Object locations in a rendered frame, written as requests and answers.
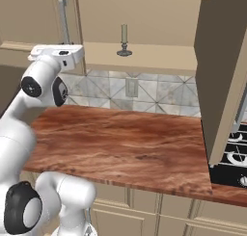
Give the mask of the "pale candle on dark holder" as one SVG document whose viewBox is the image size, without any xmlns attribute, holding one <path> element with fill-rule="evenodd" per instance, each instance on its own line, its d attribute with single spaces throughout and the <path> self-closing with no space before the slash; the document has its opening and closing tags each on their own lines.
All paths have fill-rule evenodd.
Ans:
<svg viewBox="0 0 247 236">
<path fill-rule="evenodd" d="M 123 24 L 122 25 L 122 40 L 121 40 L 122 49 L 117 52 L 117 54 L 119 56 L 127 57 L 127 56 L 130 56 L 132 54 L 132 52 L 127 49 L 127 43 L 128 43 L 128 40 L 127 40 L 127 25 Z"/>
</svg>

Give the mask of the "beige cupboard door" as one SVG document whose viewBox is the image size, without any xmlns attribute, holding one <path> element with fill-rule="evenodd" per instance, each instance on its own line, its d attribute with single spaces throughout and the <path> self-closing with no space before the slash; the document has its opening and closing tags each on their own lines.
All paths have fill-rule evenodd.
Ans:
<svg viewBox="0 0 247 236">
<path fill-rule="evenodd" d="M 98 236 L 156 236 L 156 215 L 95 203 L 91 209 Z"/>
<path fill-rule="evenodd" d="M 193 199 L 187 218 L 223 229 L 233 236 L 247 236 L 247 207 Z"/>
</svg>

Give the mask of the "beige cabinet door, dark inside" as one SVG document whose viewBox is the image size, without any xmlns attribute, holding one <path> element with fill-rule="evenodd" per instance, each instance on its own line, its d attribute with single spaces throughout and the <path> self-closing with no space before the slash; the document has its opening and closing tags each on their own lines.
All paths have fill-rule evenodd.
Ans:
<svg viewBox="0 0 247 236">
<path fill-rule="evenodd" d="M 194 47 L 206 155 L 216 165 L 247 84 L 247 0 L 204 0 Z"/>
</svg>

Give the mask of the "black hob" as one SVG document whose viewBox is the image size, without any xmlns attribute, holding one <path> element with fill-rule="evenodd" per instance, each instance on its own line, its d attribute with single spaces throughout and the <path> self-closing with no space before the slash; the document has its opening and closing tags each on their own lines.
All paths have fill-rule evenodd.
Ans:
<svg viewBox="0 0 247 236">
<path fill-rule="evenodd" d="M 221 161 L 208 170 L 214 184 L 247 189 L 247 122 L 230 134 Z"/>
</svg>

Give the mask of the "beige drawer front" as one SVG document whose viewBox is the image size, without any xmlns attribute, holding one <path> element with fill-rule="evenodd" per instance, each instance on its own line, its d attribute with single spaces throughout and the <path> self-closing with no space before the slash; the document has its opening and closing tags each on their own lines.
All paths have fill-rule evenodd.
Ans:
<svg viewBox="0 0 247 236">
<path fill-rule="evenodd" d="M 130 207 L 130 191 L 128 188 L 96 183 L 96 202 L 124 208 Z"/>
</svg>

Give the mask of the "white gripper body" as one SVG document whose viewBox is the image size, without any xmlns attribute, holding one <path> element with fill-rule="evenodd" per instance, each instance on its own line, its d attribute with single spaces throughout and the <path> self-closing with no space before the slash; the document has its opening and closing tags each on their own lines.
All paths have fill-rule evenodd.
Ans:
<svg viewBox="0 0 247 236">
<path fill-rule="evenodd" d="M 38 44 L 33 47 L 29 61 L 35 61 L 39 56 L 48 55 L 61 62 L 74 60 L 78 63 L 84 57 L 84 47 L 81 44 Z"/>
</svg>

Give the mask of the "beige open wall cabinet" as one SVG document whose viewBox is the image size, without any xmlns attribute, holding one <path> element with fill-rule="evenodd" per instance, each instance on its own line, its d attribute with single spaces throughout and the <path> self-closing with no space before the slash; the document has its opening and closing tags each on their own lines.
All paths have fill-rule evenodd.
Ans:
<svg viewBox="0 0 247 236">
<path fill-rule="evenodd" d="M 78 0 L 89 69 L 195 75 L 194 40 L 203 0 Z M 122 49 L 127 25 L 130 56 Z"/>
</svg>

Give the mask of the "beige wall socket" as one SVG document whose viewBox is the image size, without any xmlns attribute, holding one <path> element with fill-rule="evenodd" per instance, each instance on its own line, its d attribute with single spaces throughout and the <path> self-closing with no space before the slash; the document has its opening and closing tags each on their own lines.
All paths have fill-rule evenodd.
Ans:
<svg viewBox="0 0 247 236">
<path fill-rule="evenodd" d="M 125 79 L 125 95 L 128 97 L 138 96 L 139 81 L 137 78 L 127 77 Z"/>
</svg>

